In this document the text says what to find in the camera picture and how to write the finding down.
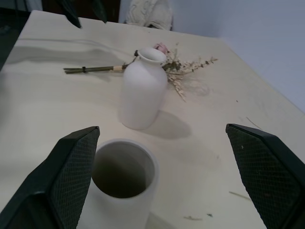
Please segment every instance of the vase opening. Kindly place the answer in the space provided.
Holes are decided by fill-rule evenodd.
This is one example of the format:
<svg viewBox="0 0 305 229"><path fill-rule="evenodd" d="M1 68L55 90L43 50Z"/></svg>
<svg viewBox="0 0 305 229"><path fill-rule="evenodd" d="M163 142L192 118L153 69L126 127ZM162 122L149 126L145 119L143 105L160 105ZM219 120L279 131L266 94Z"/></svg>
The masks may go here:
<svg viewBox="0 0 305 229"><path fill-rule="evenodd" d="M151 63L162 63L166 61L166 55L154 48L143 48L138 51L140 58Z"/></svg>
<svg viewBox="0 0 305 229"><path fill-rule="evenodd" d="M97 150L92 179L104 193L115 198L132 198L144 192L155 177L150 155L128 141L115 141Z"/></svg>

